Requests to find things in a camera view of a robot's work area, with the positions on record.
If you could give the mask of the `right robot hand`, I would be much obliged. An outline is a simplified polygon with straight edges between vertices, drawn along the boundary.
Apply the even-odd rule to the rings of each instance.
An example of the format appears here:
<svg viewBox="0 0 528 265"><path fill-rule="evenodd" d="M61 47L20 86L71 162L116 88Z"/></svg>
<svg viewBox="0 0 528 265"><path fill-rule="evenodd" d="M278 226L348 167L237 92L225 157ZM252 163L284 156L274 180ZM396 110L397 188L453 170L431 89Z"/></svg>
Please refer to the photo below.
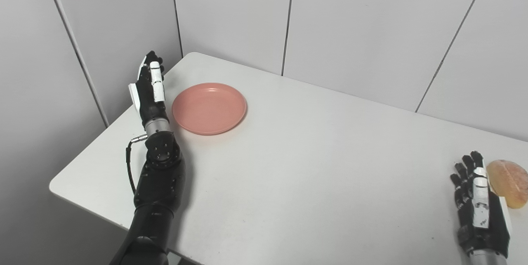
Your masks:
<svg viewBox="0 0 528 265"><path fill-rule="evenodd" d="M472 265L506 265L510 243L507 205L491 190L483 156L472 151L454 169L450 180L460 223L458 245Z"/></svg>

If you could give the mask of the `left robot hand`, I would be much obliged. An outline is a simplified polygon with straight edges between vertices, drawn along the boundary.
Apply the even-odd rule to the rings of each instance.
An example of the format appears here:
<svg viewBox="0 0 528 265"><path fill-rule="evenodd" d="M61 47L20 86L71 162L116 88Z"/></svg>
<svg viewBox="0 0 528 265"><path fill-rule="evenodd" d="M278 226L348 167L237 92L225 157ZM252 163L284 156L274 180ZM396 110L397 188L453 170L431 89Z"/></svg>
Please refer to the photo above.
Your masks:
<svg viewBox="0 0 528 265"><path fill-rule="evenodd" d="M134 109L138 112L143 127L157 118L168 120L163 85L163 59L151 50L143 58L137 81L129 84Z"/></svg>

